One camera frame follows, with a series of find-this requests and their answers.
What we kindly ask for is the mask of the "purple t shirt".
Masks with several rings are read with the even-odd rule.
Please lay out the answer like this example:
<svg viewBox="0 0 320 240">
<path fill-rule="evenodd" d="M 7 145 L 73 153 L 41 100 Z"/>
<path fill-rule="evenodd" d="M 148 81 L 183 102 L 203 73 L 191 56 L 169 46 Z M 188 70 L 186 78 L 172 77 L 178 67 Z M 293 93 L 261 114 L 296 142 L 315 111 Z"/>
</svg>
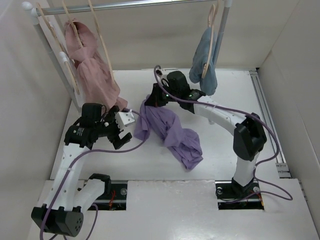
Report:
<svg viewBox="0 0 320 240">
<path fill-rule="evenodd" d="M 180 118 L 172 110 L 147 106 L 145 103 L 144 100 L 140 105 L 133 136 L 146 140 L 150 130 L 154 131 L 185 169 L 193 170 L 203 160 L 199 135 L 192 129 L 183 128 Z"/>
</svg>

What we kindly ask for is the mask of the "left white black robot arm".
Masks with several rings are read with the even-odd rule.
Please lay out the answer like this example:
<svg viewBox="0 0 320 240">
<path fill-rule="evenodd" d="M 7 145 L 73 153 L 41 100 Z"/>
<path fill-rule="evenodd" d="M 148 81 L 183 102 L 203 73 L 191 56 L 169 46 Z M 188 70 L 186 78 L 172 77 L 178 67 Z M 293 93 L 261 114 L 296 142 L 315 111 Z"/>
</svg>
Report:
<svg viewBox="0 0 320 240">
<path fill-rule="evenodd" d="M 115 150 L 127 144 L 132 135 L 120 137 L 124 129 L 135 122 L 131 110 L 113 106 L 103 112 L 99 103 L 85 103 L 81 116 L 68 128 L 64 137 L 61 162 L 51 190 L 40 207 L 34 207 L 31 218 L 44 233 L 76 237 L 83 226 L 84 214 L 94 201 L 111 194 L 108 175 L 94 173 L 87 184 L 78 189 L 79 177 L 85 156 L 93 152 L 93 145 L 100 138 L 107 138 Z"/>
</svg>

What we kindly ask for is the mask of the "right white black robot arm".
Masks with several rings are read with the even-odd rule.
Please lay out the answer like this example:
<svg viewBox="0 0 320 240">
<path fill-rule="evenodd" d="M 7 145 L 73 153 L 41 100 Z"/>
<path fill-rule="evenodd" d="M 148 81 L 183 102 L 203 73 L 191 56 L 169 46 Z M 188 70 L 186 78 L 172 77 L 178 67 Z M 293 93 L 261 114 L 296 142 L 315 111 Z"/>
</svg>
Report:
<svg viewBox="0 0 320 240">
<path fill-rule="evenodd" d="M 164 74 L 157 68 L 154 75 L 156 83 L 145 102 L 146 106 L 164 107 L 169 102 L 177 102 L 182 109 L 227 130 L 233 136 L 232 148 L 237 155 L 231 191 L 237 197 L 247 194 L 254 181 L 257 158 L 267 142 L 260 117 L 255 113 L 240 116 L 234 110 L 219 106 L 201 90 L 190 88 L 181 71 Z"/>
</svg>

